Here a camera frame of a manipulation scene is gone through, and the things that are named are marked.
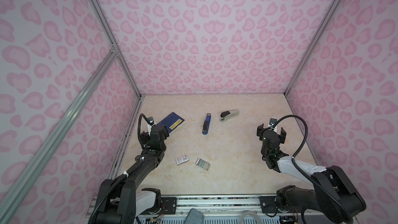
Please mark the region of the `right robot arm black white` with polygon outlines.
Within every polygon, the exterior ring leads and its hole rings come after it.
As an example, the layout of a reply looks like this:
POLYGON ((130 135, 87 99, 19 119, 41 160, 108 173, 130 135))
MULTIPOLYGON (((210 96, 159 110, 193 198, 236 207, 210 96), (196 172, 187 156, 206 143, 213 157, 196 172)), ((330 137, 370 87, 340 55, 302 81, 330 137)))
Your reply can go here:
POLYGON ((346 173, 337 166, 322 167, 296 160, 280 149, 286 132, 275 132, 271 126, 257 127, 257 137, 262 142, 262 160, 275 172, 291 175, 313 186, 302 189, 289 185, 277 191, 275 207, 286 212, 299 207, 301 210, 321 212, 329 221, 350 223, 366 210, 366 202, 346 173))

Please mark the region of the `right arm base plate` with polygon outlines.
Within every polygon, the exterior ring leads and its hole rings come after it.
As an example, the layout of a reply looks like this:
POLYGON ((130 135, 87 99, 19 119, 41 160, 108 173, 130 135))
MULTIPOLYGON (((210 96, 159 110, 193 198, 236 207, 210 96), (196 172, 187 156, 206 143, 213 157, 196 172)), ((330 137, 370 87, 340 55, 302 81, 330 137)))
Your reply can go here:
POLYGON ((275 217, 278 214, 299 214, 302 207, 280 206, 276 203, 276 195, 260 196, 260 207, 263 214, 275 217))

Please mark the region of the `red white staple box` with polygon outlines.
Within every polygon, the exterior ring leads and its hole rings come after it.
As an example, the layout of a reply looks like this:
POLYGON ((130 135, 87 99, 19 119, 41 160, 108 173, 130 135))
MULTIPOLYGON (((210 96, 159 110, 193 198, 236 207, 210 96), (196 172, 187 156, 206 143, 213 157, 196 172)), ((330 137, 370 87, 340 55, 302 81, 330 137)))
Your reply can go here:
POLYGON ((188 157, 187 154, 185 154, 185 155, 181 155, 181 156, 177 157, 175 160, 176 160, 177 165, 179 166, 179 165, 181 165, 183 163, 188 162, 189 161, 189 157, 188 157))

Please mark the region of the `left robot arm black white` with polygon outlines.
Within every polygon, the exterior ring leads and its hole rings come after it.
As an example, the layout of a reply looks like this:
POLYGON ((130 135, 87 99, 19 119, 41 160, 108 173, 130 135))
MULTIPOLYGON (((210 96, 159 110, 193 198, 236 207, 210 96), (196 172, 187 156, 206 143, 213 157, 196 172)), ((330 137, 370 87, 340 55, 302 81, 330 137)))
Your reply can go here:
POLYGON ((99 188, 89 224, 132 224, 138 215, 136 190, 145 177, 161 163, 165 140, 169 137, 167 127, 154 125, 150 133, 141 133, 146 141, 141 155, 125 172, 114 179, 104 180, 99 188))

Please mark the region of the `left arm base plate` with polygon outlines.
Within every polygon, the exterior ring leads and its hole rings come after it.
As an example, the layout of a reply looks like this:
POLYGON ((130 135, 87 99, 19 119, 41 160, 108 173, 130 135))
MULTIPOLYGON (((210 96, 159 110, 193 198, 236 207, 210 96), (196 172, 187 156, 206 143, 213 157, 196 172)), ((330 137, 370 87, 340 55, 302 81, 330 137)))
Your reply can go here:
POLYGON ((175 215, 177 208, 177 198, 176 197, 162 197, 160 207, 156 215, 175 215))

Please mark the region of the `staple tray with staples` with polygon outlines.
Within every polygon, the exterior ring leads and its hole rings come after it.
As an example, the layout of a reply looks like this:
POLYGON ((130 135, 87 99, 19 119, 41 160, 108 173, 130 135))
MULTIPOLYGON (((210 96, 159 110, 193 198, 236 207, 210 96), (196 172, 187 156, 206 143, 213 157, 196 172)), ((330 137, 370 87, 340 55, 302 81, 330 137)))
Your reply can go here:
POLYGON ((210 168, 210 163, 201 158, 198 158, 195 164, 206 171, 208 171, 210 168))

